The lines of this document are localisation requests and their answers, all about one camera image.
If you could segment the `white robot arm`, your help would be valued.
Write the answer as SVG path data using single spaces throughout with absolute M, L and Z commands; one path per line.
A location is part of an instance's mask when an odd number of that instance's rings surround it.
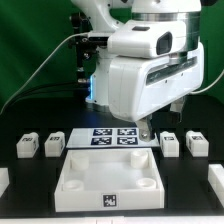
M 204 76 L 200 14 L 206 0 L 71 0 L 92 26 L 85 43 L 98 56 L 86 103 L 133 122 L 153 138 L 152 114 L 179 114 Z

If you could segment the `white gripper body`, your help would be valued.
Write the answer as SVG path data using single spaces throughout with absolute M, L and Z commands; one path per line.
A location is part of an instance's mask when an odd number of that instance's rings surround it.
M 109 68 L 108 104 L 118 119 L 135 122 L 199 88 L 204 75 L 201 43 L 187 61 L 169 66 L 169 57 L 115 57 Z

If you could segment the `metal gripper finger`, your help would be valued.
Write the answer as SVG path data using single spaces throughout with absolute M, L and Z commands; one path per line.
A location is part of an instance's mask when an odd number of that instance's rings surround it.
M 171 120 L 173 123 L 180 123 L 182 120 L 182 111 L 185 104 L 185 98 L 181 97 L 176 101 L 171 103 L 170 106 L 170 113 L 171 113 Z
M 152 116 L 148 115 L 144 118 L 141 118 L 137 122 L 137 127 L 139 129 L 139 138 L 142 141 L 150 142 L 155 138 L 154 129 L 152 127 Z

